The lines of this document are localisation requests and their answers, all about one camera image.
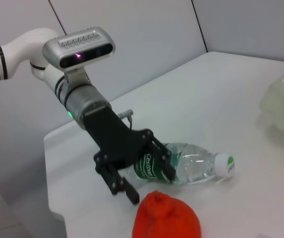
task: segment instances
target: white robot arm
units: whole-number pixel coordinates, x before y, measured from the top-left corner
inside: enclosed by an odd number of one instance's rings
[[[114,51],[113,40],[100,27],[62,37],[47,28],[32,30],[0,46],[0,80],[13,77],[18,65],[29,60],[33,75],[47,83],[99,146],[100,151],[94,156],[96,171],[112,194],[125,191],[130,201],[137,204],[139,194],[118,170],[138,162],[145,153],[154,156],[170,181],[175,178],[175,169],[170,165],[170,151],[152,131],[128,128],[87,78],[84,66]],[[121,117],[130,115],[131,111]]]

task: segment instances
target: white wall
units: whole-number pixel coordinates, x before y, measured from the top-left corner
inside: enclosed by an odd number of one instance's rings
[[[46,0],[0,0],[0,45],[38,27],[62,30]],[[48,209],[44,136],[70,121],[29,62],[0,82],[0,194],[35,238],[64,238]]]
[[[54,1],[67,32],[102,26],[116,54],[89,67],[106,98],[114,99],[203,54],[189,0]],[[0,45],[33,28],[62,30],[46,0],[0,0]],[[64,238],[48,210],[44,136],[71,120],[28,62],[0,82],[0,194],[35,238]]]
[[[115,55],[86,67],[109,100],[206,52],[190,0],[52,3],[67,33],[101,26],[113,38]]]
[[[193,0],[208,51],[284,61],[284,0]]]

